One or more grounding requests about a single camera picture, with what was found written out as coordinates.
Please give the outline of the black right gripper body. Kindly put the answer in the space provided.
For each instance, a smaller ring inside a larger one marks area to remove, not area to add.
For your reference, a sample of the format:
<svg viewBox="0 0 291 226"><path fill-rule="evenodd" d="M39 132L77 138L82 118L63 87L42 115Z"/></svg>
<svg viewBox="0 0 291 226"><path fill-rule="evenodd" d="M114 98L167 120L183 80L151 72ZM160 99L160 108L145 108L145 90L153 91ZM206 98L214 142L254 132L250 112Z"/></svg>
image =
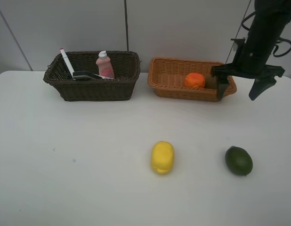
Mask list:
<svg viewBox="0 0 291 226"><path fill-rule="evenodd" d="M213 66L213 77L236 76L247 79L263 79L267 77L282 77L285 70L281 66L267 65L273 43L263 41L256 45L254 42L247 43L245 39L232 39L236 52L234 59L229 64Z"/></svg>

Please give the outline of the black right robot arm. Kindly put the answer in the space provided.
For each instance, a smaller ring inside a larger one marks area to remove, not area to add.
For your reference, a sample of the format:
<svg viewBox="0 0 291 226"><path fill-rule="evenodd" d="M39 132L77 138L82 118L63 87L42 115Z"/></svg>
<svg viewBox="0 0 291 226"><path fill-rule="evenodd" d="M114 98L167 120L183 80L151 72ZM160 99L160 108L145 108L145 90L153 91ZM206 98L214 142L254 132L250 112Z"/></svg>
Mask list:
<svg viewBox="0 0 291 226"><path fill-rule="evenodd" d="M214 66L211 75L217 80L217 98L221 100L229 86L228 77L236 76L253 79L249 98L255 100L268 88L276 84L275 77L282 77L285 70L281 66L267 65L270 55L283 57L290 50L276 54L278 45L289 43L281 38L285 26L291 21L291 0L257 0L254 12L244 17L241 27L248 31L246 39L233 39L237 46L233 61Z"/></svg>

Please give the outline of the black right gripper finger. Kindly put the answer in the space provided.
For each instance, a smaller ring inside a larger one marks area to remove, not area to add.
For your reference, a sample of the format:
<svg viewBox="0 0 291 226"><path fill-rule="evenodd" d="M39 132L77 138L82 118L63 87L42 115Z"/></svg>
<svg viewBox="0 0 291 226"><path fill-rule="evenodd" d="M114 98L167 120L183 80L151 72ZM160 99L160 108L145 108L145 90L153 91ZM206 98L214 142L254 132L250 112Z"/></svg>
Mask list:
<svg viewBox="0 0 291 226"><path fill-rule="evenodd" d="M249 98L254 101L259 95L276 84L274 77L256 79L249 92Z"/></svg>
<svg viewBox="0 0 291 226"><path fill-rule="evenodd" d="M218 76L217 77L217 98L222 99L224 96L224 93L229 86L228 78L227 76Z"/></svg>

